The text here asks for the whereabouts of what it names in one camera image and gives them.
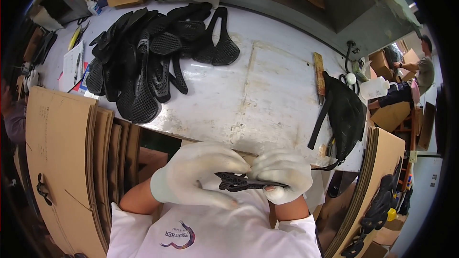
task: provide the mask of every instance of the yellow marker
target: yellow marker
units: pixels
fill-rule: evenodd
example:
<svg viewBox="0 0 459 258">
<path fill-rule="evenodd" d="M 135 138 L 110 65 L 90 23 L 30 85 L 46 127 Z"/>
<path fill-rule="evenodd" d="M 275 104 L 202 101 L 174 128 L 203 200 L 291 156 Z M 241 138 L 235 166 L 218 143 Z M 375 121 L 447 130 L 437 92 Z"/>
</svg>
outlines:
<svg viewBox="0 0 459 258">
<path fill-rule="evenodd" d="M 73 48 L 73 45 L 75 45 L 75 42 L 77 41 L 80 31 L 81 31 L 81 25 L 78 26 L 77 30 L 75 30 L 75 32 L 73 33 L 72 39 L 70 39 L 70 43 L 68 43 L 68 51 L 70 51 Z"/>
</svg>

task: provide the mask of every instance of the glue bottle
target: glue bottle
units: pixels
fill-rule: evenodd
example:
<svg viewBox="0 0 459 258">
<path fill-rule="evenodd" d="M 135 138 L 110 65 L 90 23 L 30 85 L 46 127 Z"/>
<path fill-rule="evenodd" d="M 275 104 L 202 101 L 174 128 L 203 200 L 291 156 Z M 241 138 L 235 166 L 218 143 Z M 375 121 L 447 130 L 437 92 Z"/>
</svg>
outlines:
<svg viewBox="0 0 459 258">
<path fill-rule="evenodd" d="M 391 85 L 395 85 L 397 90 L 399 90 L 397 83 L 389 83 L 389 81 L 387 81 L 384 77 L 380 76 L 376 79 L 371 79 L 361 83 L 360 94 L 364 100 L 384 97 L 387 95 L 387 90 L 391 87 Z"/>
<path fill-rule="evenodd" d="M 95 3 L 92 0 L 85 0 L 86 5 L 88 5 L 88 10 L 95 16 L 100 15 L 102 12 L 102 8 L 100 8 L 99 4 Z"/>
</svg>

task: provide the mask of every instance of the gloved hand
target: gloved hand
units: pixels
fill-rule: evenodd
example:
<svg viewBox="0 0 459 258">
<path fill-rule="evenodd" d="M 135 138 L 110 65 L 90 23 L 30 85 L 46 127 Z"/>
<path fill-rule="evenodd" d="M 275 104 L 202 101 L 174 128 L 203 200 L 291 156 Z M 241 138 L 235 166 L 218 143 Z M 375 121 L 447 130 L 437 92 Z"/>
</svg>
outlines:
<svg viewBox="0 0 459 258">
<path fill-rule="evenodd" d="M 247 173 L 250 165 L 231 149 L 216 142 L 198 142 L 181 147 L 150 181 L 153 197 L 159 202 L 186 205 L 214 205 L 237 208 L 230 196 L 201 187 L 200 179 L 216 172 Z"/>
<path fill-rule="evenodd" d="M 30 72 L 29 77 L 24 78 L 23 83 L 24 83 L 24 92 L 27 94 L 33 86 L 38 85 L 38 71 L 32 70 Z"/>
<path fill-rule="evenodd" d="M 274 181 L 288 185 L 263 189 L 273 204 L 286 204 L 300 197 L 313 184 L 311 165 L 298 153 L 287 149 L 273 149 L 253 160 L 250 179 Z"/>
</svg>

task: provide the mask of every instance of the wrist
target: wrist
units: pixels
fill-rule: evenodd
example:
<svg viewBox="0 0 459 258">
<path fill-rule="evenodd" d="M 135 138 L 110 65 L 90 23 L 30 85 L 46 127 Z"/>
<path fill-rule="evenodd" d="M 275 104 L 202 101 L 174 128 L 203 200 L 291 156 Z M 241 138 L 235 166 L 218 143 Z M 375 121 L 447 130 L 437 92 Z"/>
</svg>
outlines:
<svg viewBox="0 0 459 258">
<path fill-rule="evenodd" d="M 175 201 L 175 195 L 169 189 L 167 184 L 165 167 L 155 171 L 150 180 L 150 192 L 154 199 L 161 203 Z"/>
</svg>

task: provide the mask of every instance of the workbench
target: workbench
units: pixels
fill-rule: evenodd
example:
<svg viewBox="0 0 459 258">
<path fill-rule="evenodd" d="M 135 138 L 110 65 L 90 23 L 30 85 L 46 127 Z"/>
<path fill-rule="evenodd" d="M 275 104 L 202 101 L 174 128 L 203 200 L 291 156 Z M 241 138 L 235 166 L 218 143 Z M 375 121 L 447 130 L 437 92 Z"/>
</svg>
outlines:
<svg viewBox="0 0 459 258">
<path fill-rule="evenodd" d="M 103 8 L 100 16 L 92 16 L 83 22 L 85 26 L 90 21 L 82 37 L 84 62 L 91 62 L 94 58 L 89 43 L 121 15 L 144 7 L 166 14 L 173 8 L 186 5 L 151 0 L 133 8 Z M 211 16 L 205 21 L 206 25 L 210 19 Z M 219 21 L 214 30 L 215 43 L 220 32 Z M 63 56 L 76 28 L 77 22 L 74 21 L 59 30 L 46 61 L 36 67 L 40 73 L 39 83 L 44 87 L 59 89 Z M 158 115 L 151 122 L 140 126 L 186 140 L 219 141 L 234 150 L 253 155 L 273 148 L 295 149 L 315 167 L 334 163 L 335 158 L 325 156 L 332 135 L 328 117 L 322 124 L 315 148 L 307 147 L 321 109 L 313 52 L 322 55 L 324 70 L 335 78 L 345 74 L 345 59 L 304 32 L 250 11 L 228 7 L 227 29 L 240 49 L 238 59 L 221 67 L 181 59 L 188 94 L 183 95 L 172 86 L 171 99 L 160 105 Z M 116 117 L 121 118 L 115 102 L 101 97 L 99 106 L 114 110 Z M 360 170 L 366 136 L 365 133 L 364 139 L 358 141 L 336 170 Z"/>
</svg>

